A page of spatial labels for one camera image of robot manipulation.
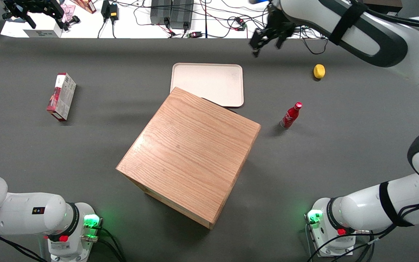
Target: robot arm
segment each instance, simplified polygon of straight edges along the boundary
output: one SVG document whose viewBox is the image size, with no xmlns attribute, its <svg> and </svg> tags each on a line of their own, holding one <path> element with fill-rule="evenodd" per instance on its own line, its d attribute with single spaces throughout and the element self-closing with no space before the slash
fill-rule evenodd
<svg viewBox="0 0 419 262">
<path fill-rule="evenodd" d="M 269 40 L 279 37 L 282 43 L 286 37 L 282 26 L 289 22 L 308 25 L 331 37 L 352 6 L 347 0 L 273 0 L 271 4 L 268 26 L 257 30 L 251 40 L 255 56 Z M 382 17 L 385 18 L 363 13 L 336 43 L 356 57 L 384 67 L 419 88 L 419 28 L 389 22 Z"/>
<path fill-rule="evenodd" d="M 278 38 L 277 47 L 291 35 L 292 25 L 308 25 L 333 43 L 375 66 L 386 68 L 419 88 L 419 27 L 408 20 L 401 23 L 373 12 L 358 13 L 350 19 L 356 0 L 272 0 L 266 28 L 257 30 L 250 42 L 254 55 Z M 352 20 L 346 27 L 342 20 Z M 419 17 L 410 23 L 419 23 Z M 419 224 L 419 136 L 407 158 L 415 174 L 362 189 L 347 196 L 322 198 L 306 214 L 318 254 L 322 257 L 346 254 L 354 247 L 356 230 L 379 230 L 391 226 Z M 414 212 L 402 213 L 408 207 Z"/>
<path fill-rule="evenodd" d="M 68 203 L 48 193 L 9 193 L 0 178 L 0 235 L 43 234 L 51 258 L 87 261 L 100 218 L 86 203 Z"/>
</svg>

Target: wood grain surface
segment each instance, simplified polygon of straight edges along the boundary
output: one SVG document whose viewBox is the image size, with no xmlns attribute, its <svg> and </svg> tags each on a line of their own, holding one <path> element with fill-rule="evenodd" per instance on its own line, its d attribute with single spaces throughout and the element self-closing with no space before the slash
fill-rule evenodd
<svg viewBox="0 0 419 262">
<path fill-rule="evenodd" d="M 175 88 L 116 169 L 147 194 L 211 229 L 260 129 Z"/>
</svg>

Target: gray table mat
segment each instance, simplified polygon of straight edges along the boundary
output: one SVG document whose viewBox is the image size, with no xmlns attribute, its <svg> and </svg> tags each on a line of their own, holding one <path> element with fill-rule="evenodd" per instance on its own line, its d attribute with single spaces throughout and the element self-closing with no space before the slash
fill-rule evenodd
<svg viewBox="0 0 419 262">
<path fill-rule="evenodd" d="M 312 55 L 287 40 L 257 59 L 247 43 L 0 36 L 0 177 L 10 192 L 91 204 L 129 261 L 306 261 L 303 213 L 316 199 L 412 173 L 406 151 L 419 134 L 419 91 L 331 43 Z M 241 65 L 245 104 L 234 111 L 262 125 L 212 231 L 115 171 L 168 95 L 175 63 Z M 326 67 L 319 82 L 311 76 L 317 63 Z M 78 83 L 66 123 L 45 111 L 58 72 Z M 298 120 L 280 130 L 297 101 Z M 8 238 L 38 250 L 33 235 Z M 0 242 L 0 261 L 28 260 Z M 90 261 L 115 258 L 95 244 Z M 373 261 L 419 261 L 419 225 L 378 242 Z"/>
</svg>

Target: bottle cap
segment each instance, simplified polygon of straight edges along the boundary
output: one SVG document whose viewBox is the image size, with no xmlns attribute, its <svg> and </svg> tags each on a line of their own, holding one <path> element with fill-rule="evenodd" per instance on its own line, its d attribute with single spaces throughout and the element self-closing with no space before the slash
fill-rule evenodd
<svg viewBox="0 0 419 262">
<path fill-rule="evenodd" d="M 297 103 L 295 103 L 295 106 L 294 106 L 294 108 L 295 109 L 297 109 L 297 110 L 299 110 L 300 108 L 302 108 L 302 103 L 301 102 L 297 102 Z"/>
</svg>

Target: black power adapter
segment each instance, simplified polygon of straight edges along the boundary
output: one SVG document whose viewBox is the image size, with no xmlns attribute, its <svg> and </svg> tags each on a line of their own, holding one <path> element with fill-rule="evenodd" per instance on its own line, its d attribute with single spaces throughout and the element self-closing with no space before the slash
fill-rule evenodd
<svg viewBox="0 0 419 262">
<path fill-rule="evenodd" d="M 109 18 L 109 1 L 108 0 L 104 0 L 103 1 L 103 6 L 101 7 L 101 15 L 103 16 L 103 21 L 106 22 L 106 20 Z"/>
<path fill-rule="evenodd" d="M 112 4 L 109 6 L 109 18 L 111 19 L 111 22 L 114 23 L 114 21 L 119 20 L 119 12 L 117 9 L 117 4 Z"/>
</svg>

